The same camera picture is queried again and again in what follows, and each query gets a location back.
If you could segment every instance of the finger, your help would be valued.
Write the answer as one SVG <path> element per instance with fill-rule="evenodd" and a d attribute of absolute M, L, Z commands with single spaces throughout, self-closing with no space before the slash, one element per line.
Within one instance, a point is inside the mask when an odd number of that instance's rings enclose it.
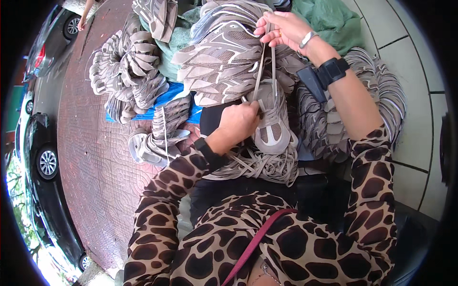
<path fill-rule="evenodd" d="M 273 47 L 276 47 L 278 45 L 283 45 L 283 44 L 284 44 L 284 41 L 282 38 L 275 38 L 272 41 L 270 41 L 269 47 L 273 48 Z"/>
<path fill-rule="evenodd" d="M 280 12 L 280 11 L 274 11 L 273 13 L 275 15 L 282 16 L 282 17 L 287 17 L 290 14 L 290 12 Z"/>
<path fill-rule="evenodd" d="M 253 109 L 256 113 L 259 110 L 259 102 L 257 100 L 250 103 L 250 108 Z"/>
<path fill-rule="evenodd" d="M 288 23 L 288 19 L 284 16 L 273 14 L 271 12 L 264 12 L 264 17 L 266 18 L 267 22 L 278 25 L 280 27 L 283 27 Z"/>
<path fill-rule="evenodd" d="M 273 30 L 270 31 L 269 33 L 265 34 L 261 39 L 261 43 L 268 43 L 272 40 L 274 40 L 276 37 L 280 37 L 280 31 L 279 30 Z"/>
<path fill-rule="evenodd" d="M 255 121 L 253 122 L 253 124 L 257 127 L 260 121 L 261 121 L 261 117 L 258 115 L 255 117 Z"/>
<path fill-rule="evenodd" d="M 256 30 L 254 30 L 254 34 L 255 35 L 262 35 L 266 32 L 266 27 L 259 27 L 259 28 L 256 28 Z"/>
<path fill-rule="evenodd" d="M 262 27 L 262 26 L 265 26 L 267 25 L 267 22 L 266 22 L 266 19 L 264 19 L 264 17 L 261 17 L 258 19 L 258 21 L 256 22 L 256 27 Z"/>

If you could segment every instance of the leopard print sleeve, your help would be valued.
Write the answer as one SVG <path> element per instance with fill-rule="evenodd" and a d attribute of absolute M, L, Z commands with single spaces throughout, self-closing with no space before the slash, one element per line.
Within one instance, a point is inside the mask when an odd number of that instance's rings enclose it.
<path fill-rule="evenodd" d="M 353 158 L 352 192 L 345 213 L 345 232 L 375 257 L 383 271 L 393 268 L 389 258 L 396 246 L 391 143 L 385 125 L 360 141 L 350 141 Z"/>
<path fill-rule="evenodd" d="M 207 161 L 191 146 L 145 187 L 134 215 L 124 286 L 168 279 L 169 265 L 179 243 L 176 228 L 179 200 L 206 171 Z"/>

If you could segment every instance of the blue tarp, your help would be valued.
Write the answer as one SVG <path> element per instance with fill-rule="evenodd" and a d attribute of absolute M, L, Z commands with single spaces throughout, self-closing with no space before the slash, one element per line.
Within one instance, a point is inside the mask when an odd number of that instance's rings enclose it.
<path fill-rule="evenodd" d="M 169 81 L 169 90 L 166 93 L 160 95 L 158 98 L 156 98 L 156 101 L 154 102 L 153 107 L 148 109 L 148 112 L 146 112 L 145 114 L 139 114 L 136 117 L 132 118 L 132 120 L 152 120 L 154 117 L 154 109 L 156 108 L 156 106 L 169 102 L 172 98 L 174 98 L 175 95 L 182 92 L 183 89 L 184 89 L 184 86 L 182 83 Z M 199 124 L 202 107 L 197 106 L 194 103 L 194 97 L 192 98 L 193 98 L 192 106 L 190 109 L 189 118 L 188 120 L 186 120 L 186 122 Z M 111 119 L 108 113 L 106 115 L 106 120 L 108 122 L 115 122 L 113 119 Z"/>

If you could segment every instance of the tiled pavement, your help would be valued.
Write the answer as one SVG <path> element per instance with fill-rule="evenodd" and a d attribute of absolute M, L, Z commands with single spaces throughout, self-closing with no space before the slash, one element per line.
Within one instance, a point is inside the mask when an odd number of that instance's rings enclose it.
<path fill-rule="evenodd" d="M 387 63 L 408 98 L 406 124 L 393 156 L 399 162 L 396 200 L 440 219 L 447 189 L 441 183 L 438 141 L 447 105 L 432 53 L 396 0 L 343 1 L 361 16 L 366 49 Z M 148 128 L 148 122 L 106 122 L 107 96 L 95 96 L 84 80 L 91 52 L 122 28 L 129 11 L 129 3 L 110 0 L 97 12 L 86 42 L 85 33 L 78 36 L 58 120 L 61 176 L 71 215 L 85 248 L 109 272 L 122 267 L 138 195 L 157 171 L 135 164 L 126 148 L 129 133 L 138 125 Z M 187 128 L 198 134 L 195 126 Z"/>
<path fill-rule="evenodd" d="M 60 174 L 75 227 L 91 257 L 112 276 L 126 258 L 139 194 L 158 170 L 136 164 L 127 150 L 131 131 L 138 126 L 148 130 L 149 122 L 106 122 L 108 96 L 94 95 L 85 69 L 93 50 L 122 28 L 130 10 L 125 1 L 110 0 L 97 11 L 90 29 L 78 35 L 65 75 L 57 130 Z M 191 124 L 186 128 L 199 132 Z"/>

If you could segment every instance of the giraffe print shirt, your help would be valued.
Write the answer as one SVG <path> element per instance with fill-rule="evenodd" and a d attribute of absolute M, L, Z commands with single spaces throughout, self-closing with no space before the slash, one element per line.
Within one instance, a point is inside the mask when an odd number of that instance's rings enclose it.
<path fill-rule="evenodd" d="M 394 266 L 389 254 L 396 245 L 397 232 L 391 144 L 383 125 L 366 138 L 349 143 L 352 192 L 344 233 L 311 217 L 285 215 L 270 227 L 257 253 L 229 285 L 245 286 L 258 257 L 284 286 L 382 283 Z M 203 155 L 188 148 L 145 188 L 135 212 L 124 286 L 221 285 L 269 216 L 292 208 L 262 190 L 232 195 L 208 209 L 195 229 L 179 241 L 179 200 L 206 173 Z"/>

